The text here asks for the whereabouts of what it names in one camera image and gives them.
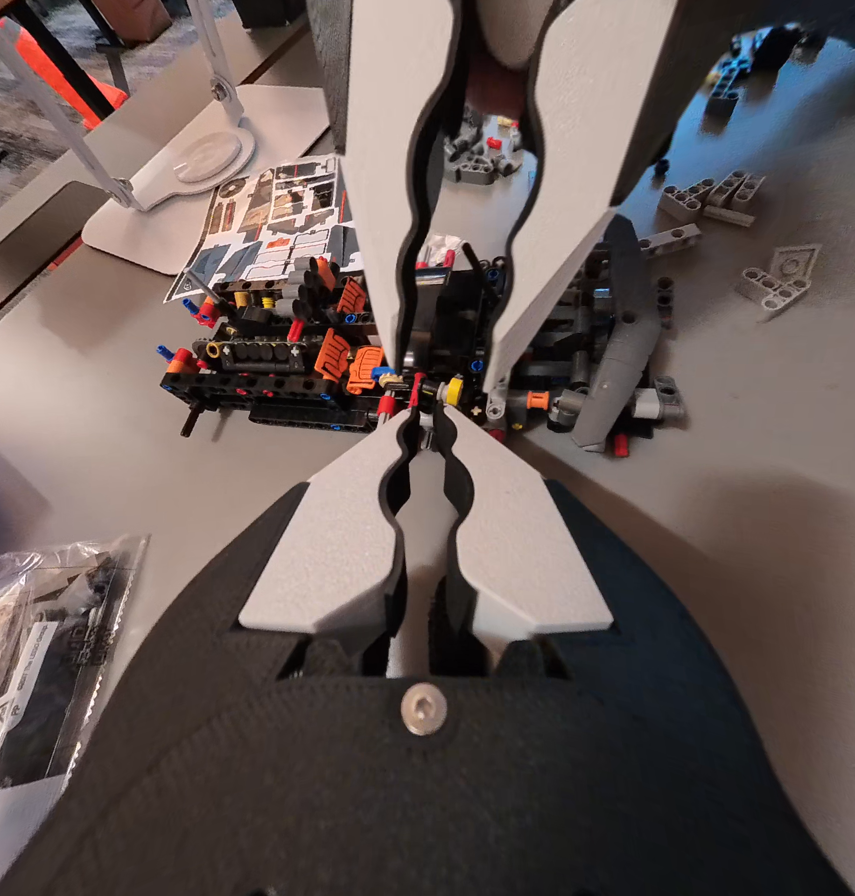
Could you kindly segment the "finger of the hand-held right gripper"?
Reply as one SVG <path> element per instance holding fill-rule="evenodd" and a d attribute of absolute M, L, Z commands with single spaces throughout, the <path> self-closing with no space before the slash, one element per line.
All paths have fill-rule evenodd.
<path fill-rule="evenodd" d="M 463 24 L 461 2 L 351 4 L 343 177 L 386 363 L 409 345 L 414 258 L 430 221 L 428 160 Z"/>
<path fill-rule="evenodd" d="M 485 392 L 521 356 L 613 217 L 618 176 L 677 5 L 577 1 L 544 25 L 526 109 L 537 175 L 507 248 L 510 276 L 492 326 Z"/>

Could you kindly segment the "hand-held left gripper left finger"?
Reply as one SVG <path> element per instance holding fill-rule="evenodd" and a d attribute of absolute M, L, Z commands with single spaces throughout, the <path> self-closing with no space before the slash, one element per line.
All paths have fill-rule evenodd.
<path fill-rule="evenodd" d="M 337 640 L 349 654 L 394 636 L 406 610 L 409 412 L 312 476 L 239 614 L 246 629 Z"/>

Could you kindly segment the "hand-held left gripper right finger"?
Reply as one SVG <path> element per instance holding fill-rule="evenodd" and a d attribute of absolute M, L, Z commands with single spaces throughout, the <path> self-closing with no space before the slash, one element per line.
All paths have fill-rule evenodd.
<path fill-rule="evenodd" d="M 602 598 L 546 482 L 450 405 L 434 412 L 456 510 L 433 602 L 435 673 L 484 673 L 509 644 L 605 631 Z"/>

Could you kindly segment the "yellow and black lego axle piece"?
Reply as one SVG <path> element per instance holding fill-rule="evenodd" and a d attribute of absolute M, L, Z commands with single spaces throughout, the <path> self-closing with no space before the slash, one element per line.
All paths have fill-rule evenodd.
<path fill-rule="evenodd" d="M 464 395 L 462 375 L 454 375 L 449 380 L 430 380 L 425 374 L 415 375 L 408 407 L 419 410 L 420 437 L 422 451 L 433 451 L 435 441 L 434 414 L 438 407 L 449 405 L 458 407 Z"/>

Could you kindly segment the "black lego vehicle chassis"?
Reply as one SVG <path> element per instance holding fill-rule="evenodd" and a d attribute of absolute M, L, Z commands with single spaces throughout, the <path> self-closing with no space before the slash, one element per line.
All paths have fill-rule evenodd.
<path fill-rule="evenodd" d="M 158 346 L 166 361 L 161 387 L 188 409 L 180 431 L 190 436 L 205 412 L 244 411 L 274 427 L 368 433 L 384 418 L 389 392 L 409 402 L 415 375 L 464 379 L 457 409 L 502 442 L 532 420 L 571 432 L 605 357 L 638 322 L 633 299 L 635 251 L 615 226 L 596 244 L 550 310 L 511 375 L 493 394 L 482 380 L 490 316 L 506 284 L 508 259 L 478 259 L 468 243 L 456 270 L 448 249 L 432 265 L 418 263 L 420 303 L 399 382 L 388 370 L 366 292 L 365 276 L 342 274 L 335 263 L 310 257 L 287 289 L 243 285 L 203 291 L 183 305 L 204 328 L 190 348 Z"/>

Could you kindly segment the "scattered small lego pieces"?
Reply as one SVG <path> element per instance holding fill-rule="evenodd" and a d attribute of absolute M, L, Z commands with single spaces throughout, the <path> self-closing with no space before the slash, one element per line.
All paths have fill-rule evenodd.
<path fill-rule="evenodd" d="M 728 55 L 708 75 L 711 89 L 703 115 L 727 121 L 746 93 L 763 95 L 790 61 L 815 62 L 825 42 L 825 32 L 796 24 L 758 30 L 749 41 L 735 36 Z"/>

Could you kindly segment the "pile of grey lego pieces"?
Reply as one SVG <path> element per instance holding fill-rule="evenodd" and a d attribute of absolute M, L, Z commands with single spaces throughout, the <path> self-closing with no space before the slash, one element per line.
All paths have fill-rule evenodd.
<path fill-rule="evenodd" d="M 491 185 L 523 165 L 523 137 L 516 119 L 464 109 L 456 136 L 444 140 L 444 177 L 454 183 Z"/>

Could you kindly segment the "grey angled lego beam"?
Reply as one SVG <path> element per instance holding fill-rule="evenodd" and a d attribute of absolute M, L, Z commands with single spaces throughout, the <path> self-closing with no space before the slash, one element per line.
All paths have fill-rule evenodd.
<path fill-rule="evenodd" d="M 695 222 L 713 191 L 714 185 L 715 181 L 710 177 L 690 185 L 687 189 L 680 189 L 677 185 L 667 185 L 660 194 L 657 208 L 676 219 L 680 224 L 686 225 Z"/>

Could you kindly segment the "lego sticker sheet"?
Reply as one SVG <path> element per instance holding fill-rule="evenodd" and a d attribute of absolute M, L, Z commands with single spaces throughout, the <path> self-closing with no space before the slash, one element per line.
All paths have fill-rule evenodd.
<path fill-rule="evenodd" d="M 215 188 L 196 249 L 163 302 L 202 301 L 203 292 L 184 274 L 186 267 L 213 290 L 281 288 L 310 257 L 335 263 L 342 274 L 364 271 L 334 154 L 266 168 Z"/>

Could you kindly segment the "long grey lego beam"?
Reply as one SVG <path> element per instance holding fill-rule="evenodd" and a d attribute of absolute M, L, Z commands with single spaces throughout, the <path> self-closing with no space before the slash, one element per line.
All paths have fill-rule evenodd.
<path fill-rule="evenodd" d="M 680 252 L 696 245 L 702 239 L 702 231 L 693 223 L 652 234 L 638 241 L 640 250 L 648 259 Z"/>

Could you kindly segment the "clear bag of lego parts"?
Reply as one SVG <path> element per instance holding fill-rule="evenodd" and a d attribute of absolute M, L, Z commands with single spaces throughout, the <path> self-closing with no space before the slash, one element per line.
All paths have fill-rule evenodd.
<path fill-rule="evenodd" d="M 149 541 L 0 554 L 0 790 L 71 774 Z"/>

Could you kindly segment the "person's right hand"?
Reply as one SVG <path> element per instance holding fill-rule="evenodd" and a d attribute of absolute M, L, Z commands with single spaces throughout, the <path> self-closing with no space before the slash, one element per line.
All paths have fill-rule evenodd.
<path fill-rule="evenodd" d="M 481 114 L 519 120 L 524 115 L 526 84 L 526 72 L 479 59 L 470 66 L 466 101 Z"/>

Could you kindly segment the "white metal book stand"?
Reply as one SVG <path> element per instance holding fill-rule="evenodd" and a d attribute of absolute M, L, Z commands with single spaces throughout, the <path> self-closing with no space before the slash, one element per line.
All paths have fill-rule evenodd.
<path fill-rule="evenodd" d="M 246 29 L 232 13 L 208 26 L 218 37 L 202 37 L 87 137 L 0 29 L 2 63 L 69 147 L 61 161 L 0 210 L 0 242 L 60 187 L 75 181 L 97 187 L 105 199 L 84 224 L 86 245 L 175 275 L 194 251 L 214 185 L 310 152 L 329 128 L 321 88 L 257 82 L 309 42 L 305 15 L 279 28 Z M 224 77 L 236 86 L 244 149 L 236 160 L 240 167 L 233 164 L 199 185 L 183 184 L 174 173 L 183 151 L 231 125 L 211 92 L 210 41 L 221 52 Z"/>

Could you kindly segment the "black metal frame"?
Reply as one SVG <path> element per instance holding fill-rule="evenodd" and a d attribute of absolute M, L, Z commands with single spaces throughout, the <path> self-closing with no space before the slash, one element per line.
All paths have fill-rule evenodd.
<path fill-rule="evenodd" d="M 86 129 L 96 128 L 129 99 L 126 91 L 86 73 L 28 2 L 12 2 L 9 14 L 21 28 L 16 46 L 23 60 L 79 113 Z"/>

